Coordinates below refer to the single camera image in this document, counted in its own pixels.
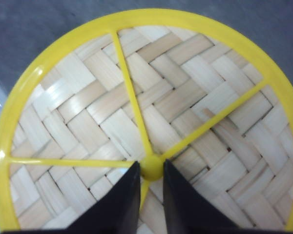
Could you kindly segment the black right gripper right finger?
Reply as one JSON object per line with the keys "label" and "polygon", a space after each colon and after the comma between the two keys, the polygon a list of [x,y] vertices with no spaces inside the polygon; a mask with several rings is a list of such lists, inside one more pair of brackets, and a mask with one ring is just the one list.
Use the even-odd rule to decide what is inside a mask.
{"label": "black right gripper right finger", "polygon": [[282,234],[282,231],[245,229],[203,198],[176,169],[165,160],[163,199],[169,234]]}

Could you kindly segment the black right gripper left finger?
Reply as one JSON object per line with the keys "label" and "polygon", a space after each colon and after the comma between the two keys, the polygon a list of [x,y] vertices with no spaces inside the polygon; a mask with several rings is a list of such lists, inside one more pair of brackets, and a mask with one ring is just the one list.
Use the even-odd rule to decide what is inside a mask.
{"label": "black right gripper left finger", "polygon": [[64,229],[28,234],[135,234],[140,208],[140,165],[134,162],[115,186]]}

